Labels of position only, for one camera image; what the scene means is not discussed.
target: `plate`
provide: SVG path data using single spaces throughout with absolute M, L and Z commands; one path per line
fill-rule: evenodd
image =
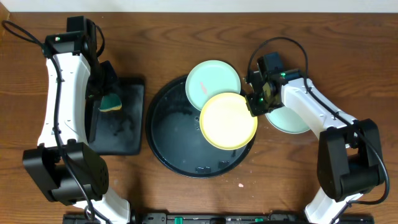
M 220 93 L 241 92 L 241 81 L 234 68 L 219 60 L 209 60 L 195 66 L 189 73 L 185 93 L 198 110 Z
M 255 135 L 257 117 L 252 117 L 246 99 L 236 93 L 212 97 L 200 113 L 200 130 L 219 149 L 233 150 L 246 145 Z
M 301 134 L 310 128 L 303 119 L 292 109 L 283 106 L 267 113 L 268 121 L 278 130 L 289 134 Z

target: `black base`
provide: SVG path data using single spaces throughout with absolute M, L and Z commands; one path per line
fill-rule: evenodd
M 117 111 L 100 112 L 101 99 L 86 104 L 86 136 L 89 147 L 99 155 L 137 155 L 141 149 L 144 111 L 144 81 L 119 78 L 112 92 L 121 101 Z
M 64 215 L 63 224 L 85 224 L 83 215 Z M 293 213 L 272 213 L 269 215 L 166 215 L 148 213 L 132 219 L 130 224 L 303 224 L 303 216 Z M 339 224 L 374 224 L 369 215 L 343 215 Z

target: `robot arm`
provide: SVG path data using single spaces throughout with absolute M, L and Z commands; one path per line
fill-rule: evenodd
M 324 97 L 313 85 L 312 81 L 307 79 L 308 86 L 311 87 L 312 92 L 322 100 L 333 111 L 338 111 L 339 115 L 351 124 L 356 120 L 351 115 L 348 115 L 337 108 L 331 101 Z M 297 78 L 291 80 L 288 84 L 283 85 L 280 91 L 282 103 L 286 107 L 296 112 L 304 122 L 310 127 L 316 137 L 322 131 L 332 128 L 342 128 L 346 125 L 340 120 L 333 117 L 322 105 L 315 101 L 310 94 L 307 93 L 304 87 L 304 78 Z
M 67 33 L 47 36 L 45 46 L 62 74 L 58 113 L 61 145 L 73 161 L 71 166 L 93 203 L 96 212 L 113 224 L 129 223 L 130 204 L 109 187 L 108 168 L 88 145 L 85 129 L 86 98 L 101 95 L 116 82 L 109 62 L 99 63 L 96 55 L 95 24 L 83 16 L 68 18 Z M 37 149 L 24 151 L 23 163 L 39 189 L 51 202 L 85 209 L 79 187 L 58 164 L 60 155 L 53 132 L 57 73 L 50 59 L 47 110 Z M 106 220 L 96 217 L 101 223 Z
M 320 105 L 310 94 L 307 93 L 303 86 L 304 79 L 298 78 L 289 81 L 288 84 L 282 86 L 281 96 L 282 103 L 296 112 L 304 122 L 310 127 L 313 133 L 319 139 L 320 133 L 330 127 L 342 128 L 346 125 L 340 120 L 333 117 L 322 105 Z M 307 79 L 308 86 L 311 87 L 312 92 L 326 103 L 333 111 L 339 111 L 340 116 L 345 120 L 350 121 L 351 124 L 356 120 L 351 115 L 342 112 L 326 97 L 324 97 L 313 85 L 310 79 Z M 347 196 L 343 201 L 336 202 L 334 199 L 328 197 L 322 188 L 319 189 L 315 198 L 305 207 L 305 215 L 310 223 L 330 223 L 350 200 L 357 200 L 363 194 L 357 193 Z
M 305 208 L 305 214 L 310 223 L 329 224 L 336 220 L 350 200 L 357 200 L 382 184 L 384 176 L 367 145 L 307 92 L 304 81 L 327 107 L 360 129 L 381 156 L 377 126 L 370 119 L 358 121 L 341 111 L 314 87 L 309 78 L 304 79 L 300 70 L 285 71 L 278 53 L 259 58 L 257 66 L 259 71 L 250 72 L 245 78 L 254 90 L 246 96 L 252 116 L 286 106 L 296 112 L 319 139 L 317 176 L 321 188 Z M 358 153 L 348 157 L 346 148 L 349 147 L 358 148 Z

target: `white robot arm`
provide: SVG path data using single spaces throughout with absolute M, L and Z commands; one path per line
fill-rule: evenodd
M 83 142 L 88 146 L 85 133 L 85 103 L 86 87 L 90 77 L 90 65 L 83 54 L 73 55 L 70 53 L 54 55 L 55 60 L 62 73 L 62 89 L 60 99 L 60 112 L 58 114 L 59 129 L 61 130 L 61 142 L 70 139 L 77 143 Z M 47 110 L 42 134 L 37 145 L 44 144 L 45 147 L 55 147 L 52 121 L 54 117 L 55 92 L 57 89 L 57 74 L 53 63 L 47 59 L 49 71 L 49 94 L 47 98 Z M 113 224 L 126 224 L 130 222 L 130 204 L 122 199 L 117 193 L 108 187 L 108 191 L 102 195 L 101 200 L 91 200 L 95 210 L 108 218 Z M 73 206 L 85 209 L 87 202 L 78 201 Z M 97 217 L 102 224 L 105 220 Z
M 343 122 L 336 119 L 329 111 L 327 111 L 314 98 L 312 98 L 310 94 L 307 93 L 303 83 L 304 79 L 298 78 L 291 80 L 288 84 L 282 86 L 282 103 L 296 112 L 310 127 L 318 139 L 320 133 L 330 127 L 345 127 L 346 125 Z M 333 111 L 338 111 L 340 116 L 353 124 L 356 118 L 344 113 L 324 97 L 314 87 L 309 78 L 307 79 L 307 84 L 311 87 L 312 92 L 321 99 L 322 102 L 326 103 L 329 108 L 333 109 Z M 312 202 L 305 207 L 305 215 L 310 223 L 329 224 L 345 207 L 347 202 L 350 200 L 357 200 L 361 196 L 362 194 L 358 193 L 347 196 L 340 202 L 336 202 L 334 199 L 328 197 L 322 188 L 320 188 Z
M 285 37 L 270 40 L 276 39 L 296 43 Z M 249 69 L 250 63 L 245 80 L 254 90 L 246 96 L 252 116 L 271 113 L 273 109 L 286 106 L 296 112 L 319 139 L 317 176 L 321 188 L 305 208 L 307 220 L 319 224 L 337 222 L 350 201 L 359 199 L 384 182 L 380 162 L 374 153 L 369 152 L 367 144 L 357 138 L 352 128 L 360 129 L 378 149 L 375 152 L 382 155 L 376 124 L 370 119 L 358 121 L 341 111 L 315 88 L 309 78 L 303 77 L 300 70 L 285 71 L 277 52 L 259 58 L 259 70 L 256 72 Z M 348 157 L 346 148 L 349 147 L 358 148 L 357 155 Z

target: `white wall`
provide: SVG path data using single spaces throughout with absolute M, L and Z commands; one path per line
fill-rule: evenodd
M 398 0 L 0 0 L 10 12 L 398 12 Z

